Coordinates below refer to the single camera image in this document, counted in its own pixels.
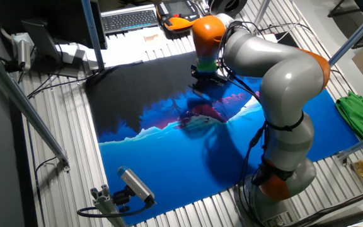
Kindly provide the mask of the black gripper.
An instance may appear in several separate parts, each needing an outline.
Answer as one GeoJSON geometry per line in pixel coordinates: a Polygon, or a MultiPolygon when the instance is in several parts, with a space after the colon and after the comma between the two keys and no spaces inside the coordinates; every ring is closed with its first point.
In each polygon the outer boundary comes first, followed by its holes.
{"type": "Polygon", "coordinates": [[[197,77],[200,79],[201,86],[206,86],[207,80],[210,80],[210,81],[208,81],[208,86],[210,86],[210,87],[213,87],[215,85],[215,83],[213,81],[217,81],[219,79],[215,72],[211,72],[211,73],[197,72],[197,77]]]}

